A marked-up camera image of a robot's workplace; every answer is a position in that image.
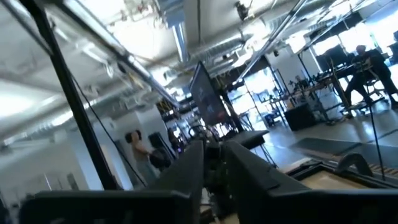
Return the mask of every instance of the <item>ceiling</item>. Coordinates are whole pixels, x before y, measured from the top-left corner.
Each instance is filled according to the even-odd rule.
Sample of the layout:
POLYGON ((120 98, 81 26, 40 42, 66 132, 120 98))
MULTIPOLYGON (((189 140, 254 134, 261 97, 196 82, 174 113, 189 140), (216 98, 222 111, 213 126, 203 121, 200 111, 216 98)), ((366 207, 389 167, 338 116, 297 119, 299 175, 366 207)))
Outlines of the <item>ceiling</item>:
MULTIPOLYGON (((23 6, 15 0, 7 1, 37 31, 23 6)), ((184 15, 178 17, 176 23, 183 27, 182 39, 176 41, 176 31, 167 27, 171 23, 162 22, 169 21, 173 13, 161 11, 159 15, 156 10, 150 10, 155 9, 155 5, 161 8, 159 1, 81 0, 82 5, 145 67, 143 69, 161 85, 169 84, 168 88, 186 85, 190 75, 182 71, 191 69, 199 60, 208 68, 214 68, 215 73, 231 69, 231 64, 225 62, 221 69, 222 56, 241 49, 246 53, 258 49, 297 0, 253 0, 252 3, 244 0, 242 3, 246 6, 251 5, 249 15, 252 16, 244 22, 236 12, 235 2, 180 0, 180 5, 173 8, 173 13, 183 12, 184 15), (190 56, 184 63, 179 50, 190 56)), ((308 0, 275 42, 322 21, 325 25, 331 24, 345 13, 340 9, 339 12, 333 10, 337 2, 342 0, 308 0)), ((345 2, 355 6, 360 0, 345 2)), ((132 73, 133 79, 122 74, 113 55, 92 42, 84 32, 51 8, 47 12, 55 24, 54 33, 69 69, 100 116, 117 118, 131 110, 144 110, 161 99, 150 84, 138 78, 139 74, 132 73)), ((0 103, 9 107, 0 113, 3 143, 12 145, 32 139, 32 136, 39 138, 55 130, 72 128, 72 114, 48 55, 2 5, 0 26, 3 33, 0 40, 0 103)))

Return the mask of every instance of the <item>computer screen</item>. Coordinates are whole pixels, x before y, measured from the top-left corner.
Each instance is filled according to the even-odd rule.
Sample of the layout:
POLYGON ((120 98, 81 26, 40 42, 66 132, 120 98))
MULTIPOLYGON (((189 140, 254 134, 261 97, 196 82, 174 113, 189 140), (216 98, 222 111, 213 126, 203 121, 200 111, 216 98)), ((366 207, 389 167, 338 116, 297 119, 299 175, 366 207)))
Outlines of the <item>computer screen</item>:
POLYGON ((228 114, 221 102, 219 94, 211 84, 210 76, 205 66, 199 62, 192 82, 189 86, 192 98, 198 106, 203 121, 207 125, 225 122, 228 114))

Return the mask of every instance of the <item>hair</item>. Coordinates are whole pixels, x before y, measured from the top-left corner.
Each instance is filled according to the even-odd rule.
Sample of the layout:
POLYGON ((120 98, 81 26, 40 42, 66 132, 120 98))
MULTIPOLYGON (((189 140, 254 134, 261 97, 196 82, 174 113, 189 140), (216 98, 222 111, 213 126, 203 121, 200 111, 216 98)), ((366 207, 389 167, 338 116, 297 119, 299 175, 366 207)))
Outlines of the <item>hair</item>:
MULTIPOLYGON (((139 130, 135 130, 135 132, 138 134, 138 139, 142 140, 142 134, 139 130)), ((131 134, 132 133, 126 133, 124 135, 124 139, 126 140, 127 143, 131 143, 132 142, 132 138, 131 138, 131 134)))

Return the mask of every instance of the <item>gray floor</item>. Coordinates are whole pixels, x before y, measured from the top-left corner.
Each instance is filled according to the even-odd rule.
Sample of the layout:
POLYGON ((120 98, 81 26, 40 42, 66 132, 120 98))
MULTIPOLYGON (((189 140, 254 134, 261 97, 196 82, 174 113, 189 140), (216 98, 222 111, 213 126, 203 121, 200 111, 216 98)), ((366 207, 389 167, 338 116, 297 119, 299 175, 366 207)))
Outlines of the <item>gray floor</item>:
MULTIPOLYGON (((392 67, 391 70, 393 71, 393 80, 398 86, 398 66, 392 67)), ((374 122, 377 136, 379 136, 379 144, 382 146, 398 147, 398 131, 395 131, 398 129, 397 112, 390 110, 389 105, 384 102, 379 102, 375 106, 374 122)), ((265 146, 279 167, 287 166, 305 157, 300 149, 290 147, 303 138, 375 144, 369 115, 357 116, 334 126, 319 124, 297 132, 292 132, 282 124, 270 128, 269 131, 270 133, 264 136, 265 146)), ((253 153, 265 158, 260 148, 254 149, 253 153)))

